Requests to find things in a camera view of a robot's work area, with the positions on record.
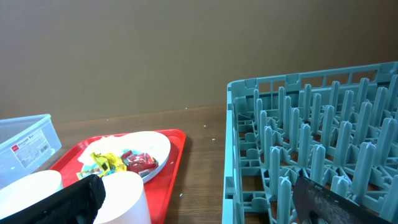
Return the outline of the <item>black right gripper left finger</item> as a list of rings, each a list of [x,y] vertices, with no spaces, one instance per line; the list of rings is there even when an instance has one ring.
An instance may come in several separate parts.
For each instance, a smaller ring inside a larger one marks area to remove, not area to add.
[[[93,224],[106,197],[101,177],[91,174],[1,219],[1,224]]]

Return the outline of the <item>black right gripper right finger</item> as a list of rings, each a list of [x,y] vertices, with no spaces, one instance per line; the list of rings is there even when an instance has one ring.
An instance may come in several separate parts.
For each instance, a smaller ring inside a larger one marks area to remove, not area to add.
[[[304,176],[297,179],[292,198],[301,223],[392,224]]]

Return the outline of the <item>pink plastic cup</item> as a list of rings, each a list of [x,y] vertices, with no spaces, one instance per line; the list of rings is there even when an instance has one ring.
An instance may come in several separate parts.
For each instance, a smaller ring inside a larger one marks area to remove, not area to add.
[[[94,224],[151,224],[141,176],[130,171],[116,172],[102,181],[106,196]]]

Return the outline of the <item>yellow snack wrapper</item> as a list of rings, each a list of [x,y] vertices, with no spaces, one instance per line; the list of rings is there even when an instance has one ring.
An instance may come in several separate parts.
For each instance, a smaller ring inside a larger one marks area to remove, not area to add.
[[[84,179],[89,175],[104,177],[115,172],[127,171],[127,166],[123,160],[113,153],[100,154],[92,152],[90,157],[94,160],[94,168],[85,169],[76,173],[78,180]]]

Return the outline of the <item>red snack wrapper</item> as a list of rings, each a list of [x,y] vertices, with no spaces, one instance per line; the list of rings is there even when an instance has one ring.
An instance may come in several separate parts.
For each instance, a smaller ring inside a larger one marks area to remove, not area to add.
[[[135,172],[141,177],[150,174],[158,168],[158,161],[148,153],[134,153],[133,151],[125,152],[121,159],[127,167],[127,171]]]

